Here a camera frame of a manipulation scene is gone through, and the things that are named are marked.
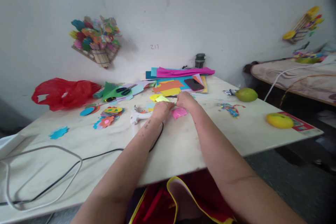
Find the white glue gun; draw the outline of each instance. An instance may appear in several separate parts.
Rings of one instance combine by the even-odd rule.
[[[152,113],[153,112],[144,113],[144,114],[139,113],[137,111],[136,106],[134,105],[132,113],[131,113],[131,124],[137,124],[139,120],[148,119],[152,115]]]

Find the floor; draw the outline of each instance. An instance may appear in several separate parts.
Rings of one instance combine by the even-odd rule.
[[[336,223],[336,177],[313,165],[295,167],[274,150],[246,158],[264,179],[307,223]],[[49,224],[68,224],[79,207],[54,214]],[[50,215],[20,222],[45,224]]]

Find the white marble tabletop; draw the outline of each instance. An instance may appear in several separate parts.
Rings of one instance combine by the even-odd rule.
[[[267,114],[280,112],[280,109],[260,99],[244,103],[235,96],[227,96],[223,90],[237,88],[215,76],[208,76],[207,83],[209,94],[199,94],[196,100],[241,155],[251,155],[308,138],[294,129],[274,128],[265,121]],[[150,88],[129,101],[119,102],[118,107],[125,109],[124,114],[113,125],[101,130],[94,129],[93,125],[103,109],[109,106],[108,104],[102,105],[95,114],[84,117],[79,115],[83,108],[47,112],[20,132],[26,136],[26,139],[12,154],[46,145],[59,145],[86,158],[115,148],[124,148],[132,137],[129,121],[133,106],[145,108],[146,104],[151,102],[149,96],[152,94],[152,88]],[[240,117],[235,119],[226,110],[218,107],[217,103],[241,104],[246,108],[237,107]],[[68,133],[57,140],[49,139],[48,135],[62,126],[69,127]],[[0,206],[0,223],[14,223],[83,203],[119,154],[120,152],[113,152],[84,161],[67,192],[50,206],[24,213],[13,210],[9,206]],[[15,158],[10,164],[11,197],[15,200],[33,198],[62,176],[76,161],[75,157],[57,149],[43,149]],[[202,168],[205,168],[205,163],[190,114],[176,121],[170,117],[164,123],[164,130],[156,147],[149,154],[139,186]],[[75,169],[52,190],[36,201],[26,204],[25,208],[32,208],[55,199],[64,190],[74,172]],[[0,181],[0,201],[4,202],[3,165],[1,165],[0,175],[3,178]]]

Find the forearm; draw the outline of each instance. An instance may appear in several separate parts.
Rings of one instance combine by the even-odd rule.
[[[122,223],[162,121],[149,118],[84,202],[73,224]]]
[[[197,104],[193,117],[203,159],[222,196],[245,223],[305,223],[261,179]]]

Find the smartphone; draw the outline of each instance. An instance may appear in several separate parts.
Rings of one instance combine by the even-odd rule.
[[[204,89],[204,86],[202,86],[197,80],[195,79],[185,79],[184,82],[193,90],[201,90]]]

